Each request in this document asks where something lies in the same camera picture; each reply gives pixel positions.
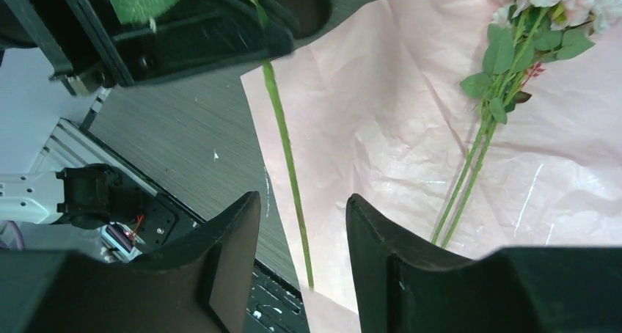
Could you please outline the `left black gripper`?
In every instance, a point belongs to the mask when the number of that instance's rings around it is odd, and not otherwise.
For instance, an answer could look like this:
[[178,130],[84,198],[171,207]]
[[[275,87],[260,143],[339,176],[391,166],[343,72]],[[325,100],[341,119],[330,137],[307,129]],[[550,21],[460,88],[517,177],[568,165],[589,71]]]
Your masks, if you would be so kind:
[[1,0],[1,50],[38,48],[71,95],[126,84],[110,0]]

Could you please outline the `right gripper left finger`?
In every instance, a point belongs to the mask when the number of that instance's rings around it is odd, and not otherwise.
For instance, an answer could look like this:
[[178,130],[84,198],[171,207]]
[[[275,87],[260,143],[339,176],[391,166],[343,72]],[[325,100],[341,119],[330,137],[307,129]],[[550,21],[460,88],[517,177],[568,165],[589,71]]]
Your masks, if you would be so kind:
[[260,195],[129,263],[75,251],[1,253],[3,332],[242,332]]

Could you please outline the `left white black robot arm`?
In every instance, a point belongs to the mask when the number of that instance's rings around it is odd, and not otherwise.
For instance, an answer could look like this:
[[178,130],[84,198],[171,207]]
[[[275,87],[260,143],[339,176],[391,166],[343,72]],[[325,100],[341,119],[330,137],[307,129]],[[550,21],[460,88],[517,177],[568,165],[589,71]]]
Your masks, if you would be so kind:
[[[283,56],[298,26],[276,0],[1,0],[1,49],[40,49],[74,96]],[[93,229],[133,221],[142,201],[108,166],[1,177],[17,222]]]

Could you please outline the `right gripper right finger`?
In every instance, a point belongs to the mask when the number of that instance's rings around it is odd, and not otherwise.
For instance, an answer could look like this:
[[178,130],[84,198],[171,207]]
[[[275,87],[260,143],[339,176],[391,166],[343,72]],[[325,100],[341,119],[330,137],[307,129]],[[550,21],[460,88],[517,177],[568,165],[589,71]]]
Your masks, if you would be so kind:
[[471,260],[346,205],[364,332],[619,332],[621,249],[505,247]]

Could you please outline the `black conical vase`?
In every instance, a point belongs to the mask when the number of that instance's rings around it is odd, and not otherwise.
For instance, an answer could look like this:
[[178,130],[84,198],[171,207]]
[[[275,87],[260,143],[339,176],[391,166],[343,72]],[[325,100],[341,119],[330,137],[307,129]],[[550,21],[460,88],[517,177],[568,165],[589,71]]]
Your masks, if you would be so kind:
[[275,1],[295,16],[297,26],[294,27],[293,37],[296,40],[305,39],[318,33],[328,23],[332,14],[330,0]]

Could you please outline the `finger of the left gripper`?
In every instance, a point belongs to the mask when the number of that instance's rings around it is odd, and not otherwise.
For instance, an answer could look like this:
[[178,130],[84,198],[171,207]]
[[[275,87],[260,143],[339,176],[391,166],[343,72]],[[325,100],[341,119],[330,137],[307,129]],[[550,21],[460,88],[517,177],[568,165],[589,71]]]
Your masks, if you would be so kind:
[[293,50],[295,16],[275,0],[180,0],[153,22],[122,24],[110,0],[73,0],[105,87],[160,84]]

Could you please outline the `pink paper bouquet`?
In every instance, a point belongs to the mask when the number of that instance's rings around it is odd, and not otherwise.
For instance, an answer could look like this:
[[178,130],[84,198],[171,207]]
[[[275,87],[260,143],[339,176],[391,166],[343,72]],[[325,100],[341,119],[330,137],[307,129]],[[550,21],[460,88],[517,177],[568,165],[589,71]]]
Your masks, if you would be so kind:
[[[359,332],[346,201],[430,238],[476,134],[460,82],[479,71],[494,0],[378,0],[273,63],[310,243],[313,289],[261,69],[241,78],[311,332]],[[448,249],[621,244],[621,23],[528,81],[492,139]]]

